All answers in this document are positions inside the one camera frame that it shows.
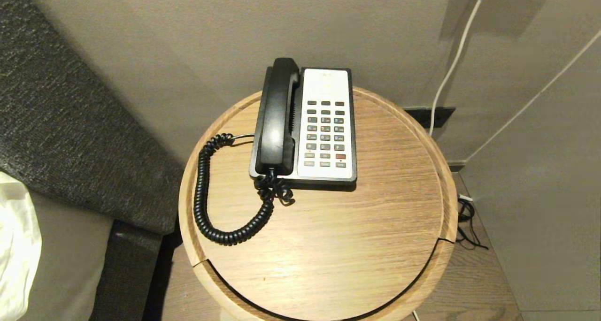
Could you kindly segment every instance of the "floor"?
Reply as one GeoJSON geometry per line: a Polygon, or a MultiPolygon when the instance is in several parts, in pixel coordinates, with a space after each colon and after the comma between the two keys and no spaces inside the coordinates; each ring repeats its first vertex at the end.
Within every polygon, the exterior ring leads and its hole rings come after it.
{"type": "MultiPolygon", "coordinates": [[[[458,193],[468,194],[459,174],[455,173],[454,178],[458,193]]],[[[478,216],[474,219],[474,230],[482,244],[490,246],[478,216]]],[[[455,245],[442,280],[417,313],[421,321],[524,321],[494,250],[470,250],[460,244],[455,245]]],[[[227,313],[222,314],[220,306],[194,276],[183,246],[173,255],[162,319],[231,320],[227,313]]],[[[413,321],[413,317],[402,321],[413,321]]]]}

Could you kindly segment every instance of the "round wooden side table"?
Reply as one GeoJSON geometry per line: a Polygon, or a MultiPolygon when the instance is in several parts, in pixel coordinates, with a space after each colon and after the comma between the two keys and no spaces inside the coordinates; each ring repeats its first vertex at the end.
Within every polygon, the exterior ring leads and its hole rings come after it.
{"type": "MultiPolygon", "coordinates": [[[[295,189],[292,206],[236,246],[210,242],[192,214],[198,152],[222,132],[253,133],[261,92],[231,107],[204,133],[180,189],[182,238],[198,280],[238,320],[391,320],[410,314],[447,267],[457,194],[425,130],[382,97],[354,88],[358,180],[353,192],[295,189]]],[[[237,229],[261,201],[248,175],[252,144],[211,159],[208,214],[237,229]]]]}

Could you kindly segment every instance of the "landline phone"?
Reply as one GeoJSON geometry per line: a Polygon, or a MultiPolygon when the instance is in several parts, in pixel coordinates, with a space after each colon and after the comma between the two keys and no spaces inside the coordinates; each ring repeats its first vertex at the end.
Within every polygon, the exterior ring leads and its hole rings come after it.
{"type": "Polygon", "coordinates": [[[221,133],[198,155],[195,222],[209,240],[232,246],[253,237],[273,212],[273,200],[294,203],[290,188],[352,190],[357,180],[350,69],[303,68],[292,58],[268,67],[254,134],[221,133]],[[263,204],[242,228],[220,231],[207,213],[210,158],[236,139],[254,137],[249,175],[263,204]]]}

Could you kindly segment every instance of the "coiled phone cord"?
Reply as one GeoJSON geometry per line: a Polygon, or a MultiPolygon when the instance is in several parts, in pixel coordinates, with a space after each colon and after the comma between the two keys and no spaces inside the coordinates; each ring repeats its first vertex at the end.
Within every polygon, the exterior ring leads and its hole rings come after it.
{"type": "Polygon", "coordinates": [[[225,246],[234,246],[252,238],[268,222],[273,212],[273,199],[278,198],[284,206],[294,203],[292,190],[278,178],[273,169],[265,175],[255,179],[254,185],[262,200],[262,205],[257,214],[243,227],[235,231],[226,232],[213,227],[208,218],[207,199],[208,181],[211,156],[224,146],[232,146],[239,138],[254,137],[254,135],[234,136],[231,133],[221,133],[209,139],[198,154],[198,178],[194,193],[193,214],[198,229],[208,240],[225,246]]]}

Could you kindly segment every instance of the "wall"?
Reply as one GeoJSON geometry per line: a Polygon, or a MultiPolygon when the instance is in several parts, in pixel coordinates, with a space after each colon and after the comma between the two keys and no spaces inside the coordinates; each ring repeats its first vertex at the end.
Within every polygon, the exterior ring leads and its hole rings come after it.
{"type": "Polygon", "coordinates": [[[461,172],[525,321],[601,316],[599,57],[601,39],[461,172]]]}
{"type": "MultiPolygon", "coordinates": [[[[38,0],[77,51],[180,161],[262,87],[278,56],[350,67],[357,86],[429,106],[475,0],[38,0]]],[[[485,0],[442,96],[436,133],[462,161],[601,26],[599,0],[485,0]]]]}

